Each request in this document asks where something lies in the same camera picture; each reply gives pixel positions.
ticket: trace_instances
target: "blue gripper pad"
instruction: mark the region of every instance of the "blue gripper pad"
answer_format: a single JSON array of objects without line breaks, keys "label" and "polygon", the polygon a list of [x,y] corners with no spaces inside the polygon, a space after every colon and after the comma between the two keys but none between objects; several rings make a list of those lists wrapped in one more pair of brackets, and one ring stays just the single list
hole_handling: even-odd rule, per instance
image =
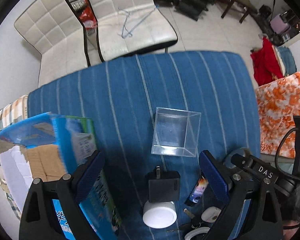
[{"label": "blue gripper pad", "polygon": [[75,196],[76,203],[79,204],[87,198],[104,164],[105,154],[103,152],[99,152],[77,184],[77,192]]},{"label": "blue gripper pad", "polygon": [[229,185],[225,182],[215,165],[210,161],[206,152],[209,153],[209,151],[205,150],[199,154],[199,167],[204,177],[208,180],[218,201],[227,204],[229,202]]}]

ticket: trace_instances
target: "white container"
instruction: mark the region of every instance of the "white container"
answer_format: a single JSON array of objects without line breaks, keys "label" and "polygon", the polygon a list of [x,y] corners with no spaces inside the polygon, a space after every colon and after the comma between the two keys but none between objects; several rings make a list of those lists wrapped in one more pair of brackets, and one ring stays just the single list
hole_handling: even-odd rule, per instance
[{"label": "white container", "polygon": [[196,157],[201,113],[157,107],[152,154]]},{"label": "white container", "polygon": [[143,207],[143,222],[151,228],[167,228],[177,219],[173,201],[149,203]]}]

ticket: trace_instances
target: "tiled floor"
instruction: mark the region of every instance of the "tiled floor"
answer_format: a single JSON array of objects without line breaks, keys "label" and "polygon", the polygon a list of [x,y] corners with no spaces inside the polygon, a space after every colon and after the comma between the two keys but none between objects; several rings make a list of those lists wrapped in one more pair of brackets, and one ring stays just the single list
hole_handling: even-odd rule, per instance
[{"label": "tiled floor", "polygon": [[261,33],[259,26],[251,16],[240,24],[242,13],[234,10],[230,10],[222,19],[221,15],[225,9],[223,5],[209,5],[208,8],[209,11],[203,12],[197,22],[176,12],[174,8],[159,8],[179,38],[178,43],[169,48],[169,52],[218,50],[238,53],[246,63],[254,88],[257,88],[258,85],[253,78],[250,50],[262,46],[262,40],[258,37]]}]

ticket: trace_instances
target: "computer mouse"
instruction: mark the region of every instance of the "computer mouse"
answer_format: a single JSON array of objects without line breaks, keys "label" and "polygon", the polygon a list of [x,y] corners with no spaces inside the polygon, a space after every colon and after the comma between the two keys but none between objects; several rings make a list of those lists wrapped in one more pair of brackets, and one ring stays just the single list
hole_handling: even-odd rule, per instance
[{"label": "computer mouse", "polygon": [[218,218],[221,209],[217,207],[209,207],[207,208],[201,215],[201,219],[208,223],[213,223]]}]

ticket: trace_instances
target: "orange floral cloth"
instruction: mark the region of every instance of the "orange floral cloth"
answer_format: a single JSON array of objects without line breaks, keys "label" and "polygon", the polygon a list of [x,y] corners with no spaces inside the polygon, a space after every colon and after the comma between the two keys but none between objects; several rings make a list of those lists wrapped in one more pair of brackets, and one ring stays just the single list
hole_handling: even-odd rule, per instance
[{"label": "orange floral cloth", "polygon": [[[259,110],[261,153],[275,155],[289,129],[295,126],[293,115],[300,115],[300,72],[256,89]],[[292,133],[282,145],[280,156],[294,158]]]}]

